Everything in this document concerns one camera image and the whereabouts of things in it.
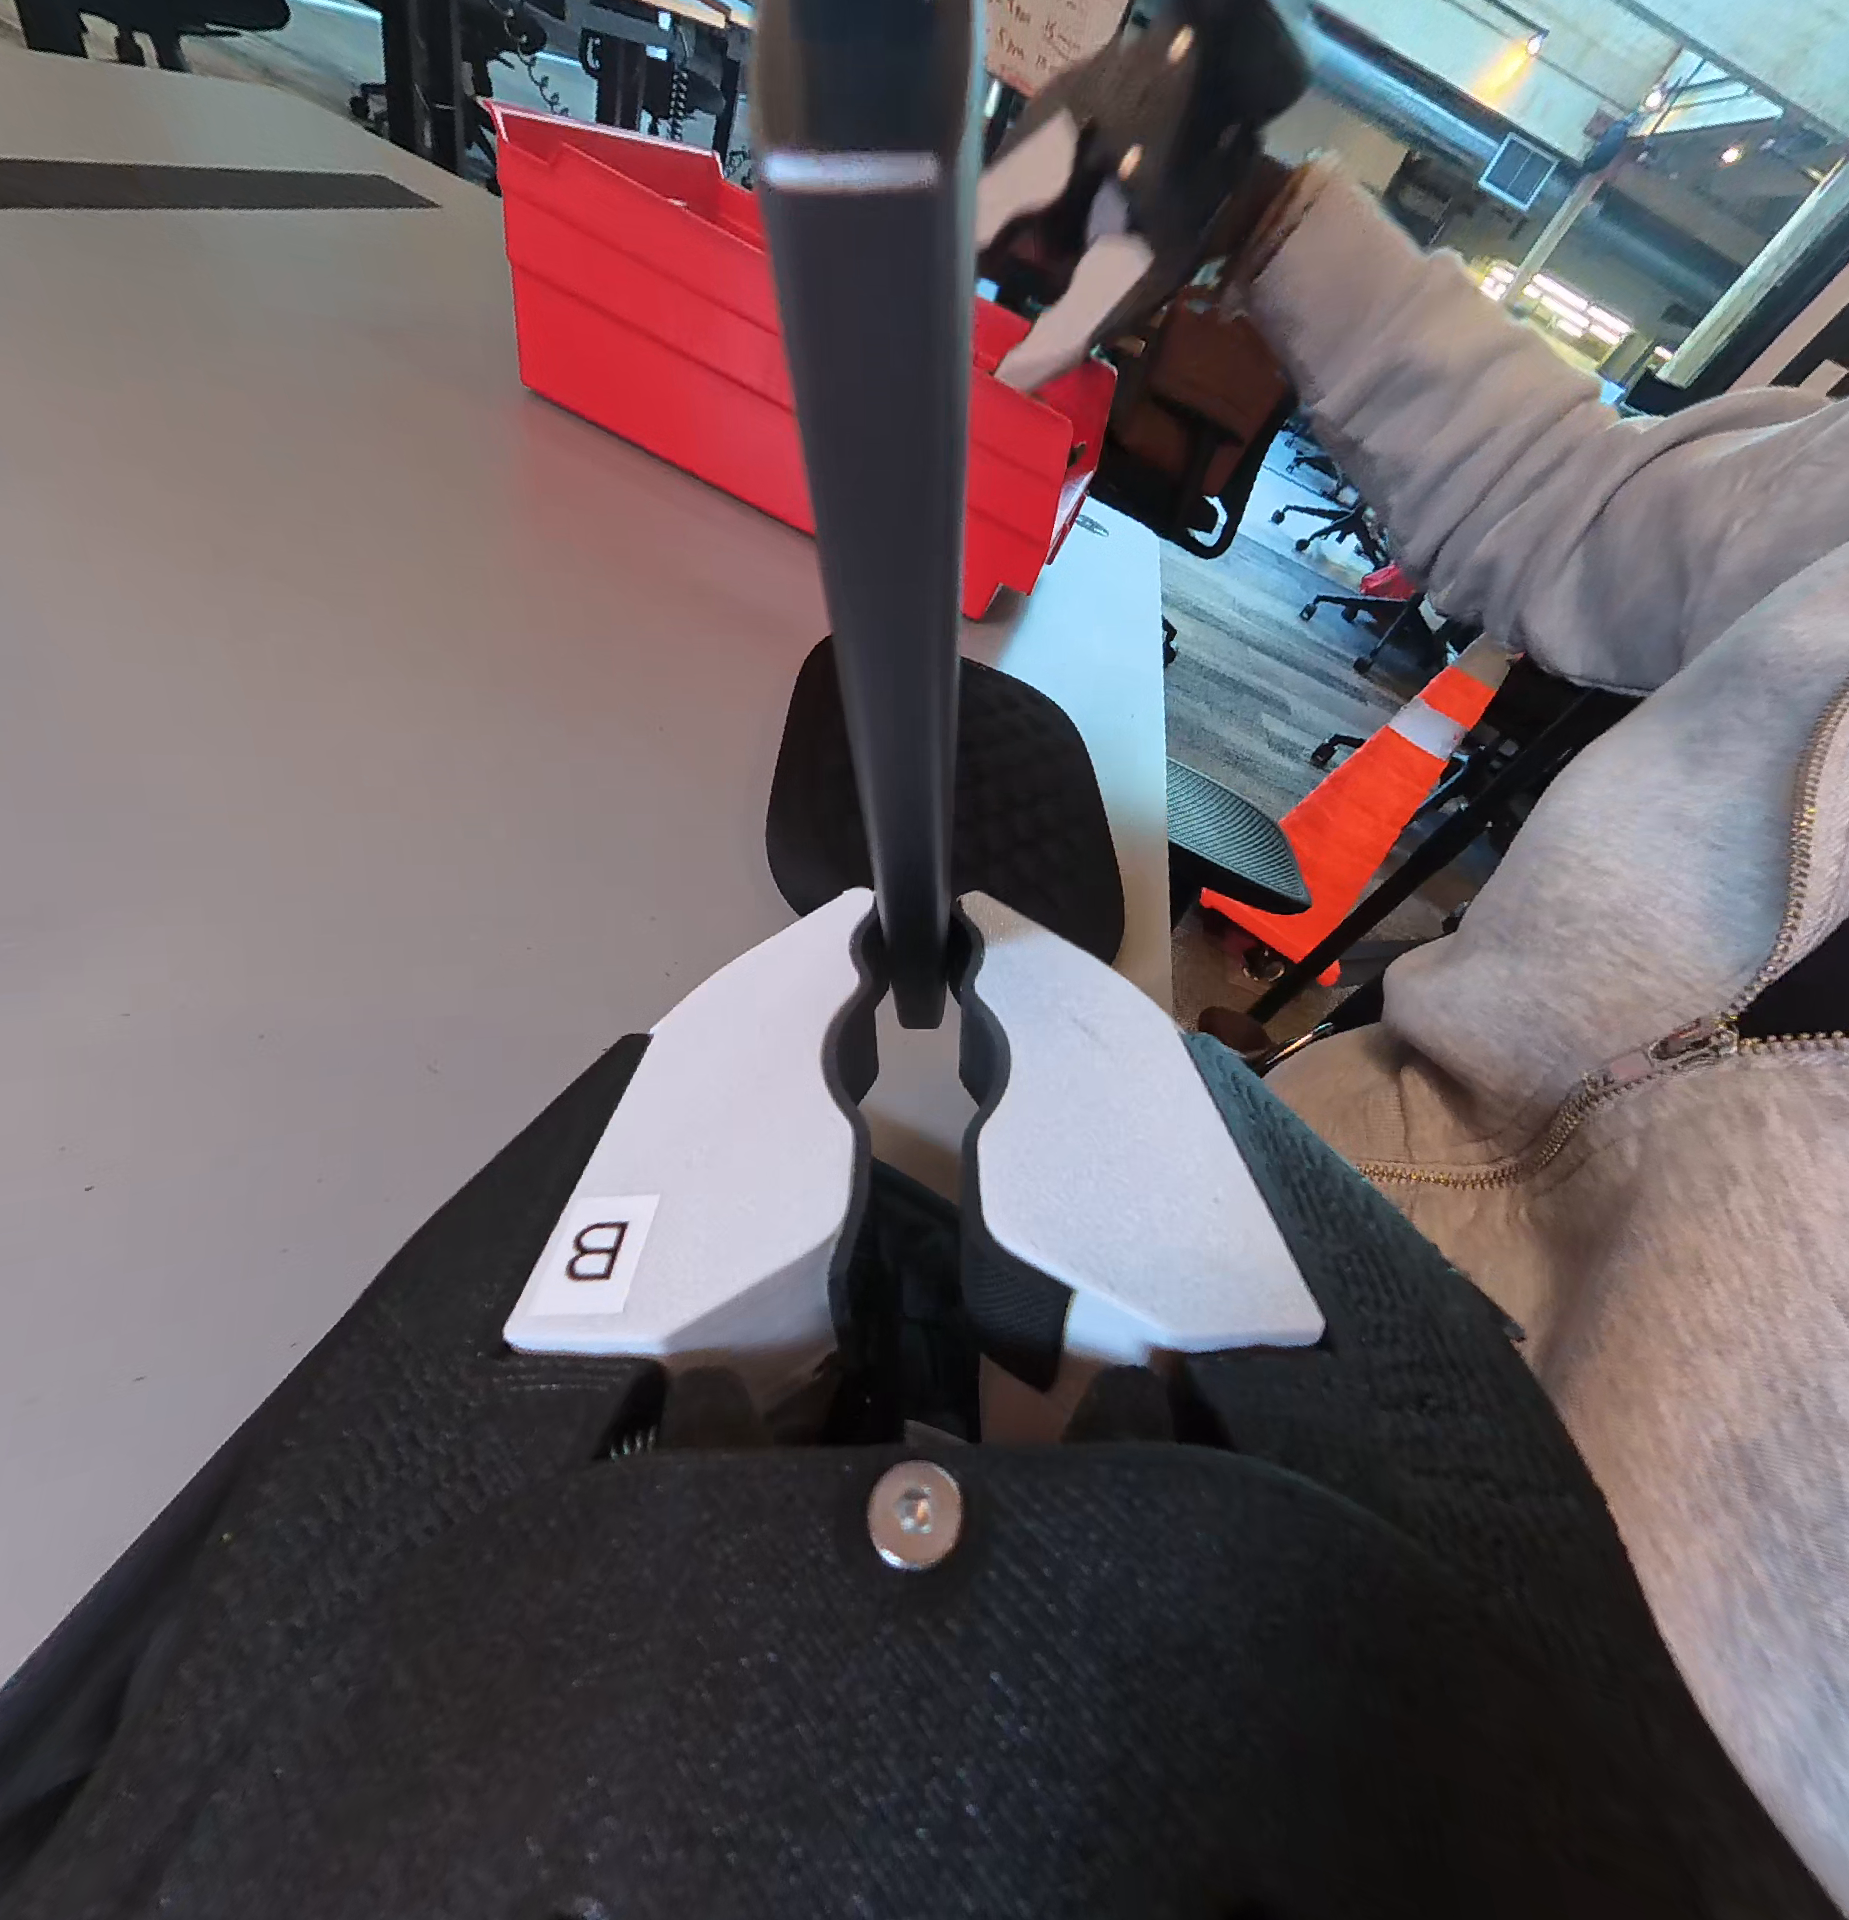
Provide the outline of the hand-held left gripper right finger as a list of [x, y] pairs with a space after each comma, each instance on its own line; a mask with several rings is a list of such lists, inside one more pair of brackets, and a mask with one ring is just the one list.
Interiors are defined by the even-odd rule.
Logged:
[[988, 1441], [1054, 1441], [1113, 1368], [1315, 1350], [1304, 1284], [1173, 1018], [984, 893], [956, 905], [961, 1284]]

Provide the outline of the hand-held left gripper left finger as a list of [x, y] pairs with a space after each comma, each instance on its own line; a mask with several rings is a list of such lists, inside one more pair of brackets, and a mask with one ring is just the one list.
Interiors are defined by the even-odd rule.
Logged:
[[866, 1199], [876, 939], [875, 895], [847, 889], [653, 1025], [504, 1320], [512, 1352], [723, 1367], [758, 1406], [815, 1382]]

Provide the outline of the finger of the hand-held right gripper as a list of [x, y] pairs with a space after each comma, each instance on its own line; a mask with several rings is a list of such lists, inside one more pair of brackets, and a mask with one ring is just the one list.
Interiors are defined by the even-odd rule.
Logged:
[[1101, 234], [1080, 253], [1060, 299], [995, 366], [995, 383], [1016, 391], [1041, 389], [1106, 340], [1146, 321], [1167, 299], [1150, 240], [1136, 232]]
[[1129, 234], [1129, 116], [1038, 103], [978, 177], [982, 243], [1097, 243]]

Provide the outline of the dark grey usb hub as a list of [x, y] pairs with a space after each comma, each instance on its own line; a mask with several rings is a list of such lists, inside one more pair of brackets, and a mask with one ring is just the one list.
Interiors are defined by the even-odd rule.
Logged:
[[947, 994], [970, 253], [936, 153], [768, 146], [758, 169], [894, 1015]]

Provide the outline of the person's right forearm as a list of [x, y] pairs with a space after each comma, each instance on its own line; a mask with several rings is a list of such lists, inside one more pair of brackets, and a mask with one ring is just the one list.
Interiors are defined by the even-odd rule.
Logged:
[[1238, 266], [1318, 443], [1441, 612], [1565, 682], [1651, 690], [1772, 595], [1849, 609], [1849, 397], [1622, 415], [1328, 158], [1281, 182]]

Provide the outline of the brown office chair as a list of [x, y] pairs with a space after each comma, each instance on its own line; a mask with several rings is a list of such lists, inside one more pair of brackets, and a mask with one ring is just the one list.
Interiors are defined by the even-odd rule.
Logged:
[[1090, 493], [1214, 562], [1236, 541], [1292, 408], [1292, 386], [1259, 328], [1214, 289], [1185, 289], [1141, 347], [1117, 361]]

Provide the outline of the black mesh office chair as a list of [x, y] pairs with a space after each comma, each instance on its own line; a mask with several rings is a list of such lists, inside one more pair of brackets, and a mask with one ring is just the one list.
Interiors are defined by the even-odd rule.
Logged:
[[1306, 881], [1277, 820], [1197, 769], [1167, 759], [1171, 927], [1204, 889], [1272, 920], [1311, 906]]

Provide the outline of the black textured pad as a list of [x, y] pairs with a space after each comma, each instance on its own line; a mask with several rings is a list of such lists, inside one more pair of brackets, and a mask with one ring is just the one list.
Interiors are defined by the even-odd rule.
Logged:
[[[959, 661], [953, 895], [985, 893], [1111, 966], [1125, 887], [1095, 769], [1052, 697]], [[800, 916], [869, 887], [859, 795], [831, 640], [791, 685], [764, 823], [768, 867]]]

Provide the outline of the orange traffic cone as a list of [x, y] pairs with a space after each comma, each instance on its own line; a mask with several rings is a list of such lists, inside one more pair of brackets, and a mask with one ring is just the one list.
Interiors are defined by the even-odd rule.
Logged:
[[1309, 910], [1272, 916], [1244, 905], [1244, 884], [1202, 887], [1197, 905], [1289, 962], [1322, 948], [1379, 874], [1507, 682], [1513, 651], [1474, 640], [1413, 701], [1334, 769], [1281, 823], [1309, 889]]

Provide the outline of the red plastic bin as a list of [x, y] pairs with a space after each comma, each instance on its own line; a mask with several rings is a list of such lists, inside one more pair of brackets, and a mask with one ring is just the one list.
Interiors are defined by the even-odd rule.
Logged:
[[[487, 103], [521, 385], [813, 533], [758, 199], [678, 142]], [[995, 379], [1029, 323], [973, 299], [961, 615], [1029, 593], [1077, 525], [1115, 373]]]

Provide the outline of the person in grey hoodie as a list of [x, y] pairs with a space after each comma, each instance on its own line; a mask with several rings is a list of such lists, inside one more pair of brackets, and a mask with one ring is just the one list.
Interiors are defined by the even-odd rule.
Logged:
[[1383, 1016], [1272, 1091], [1525, 1333], [1686, 1685], [1849, 1915], [1849, 609], [1586, 747]]

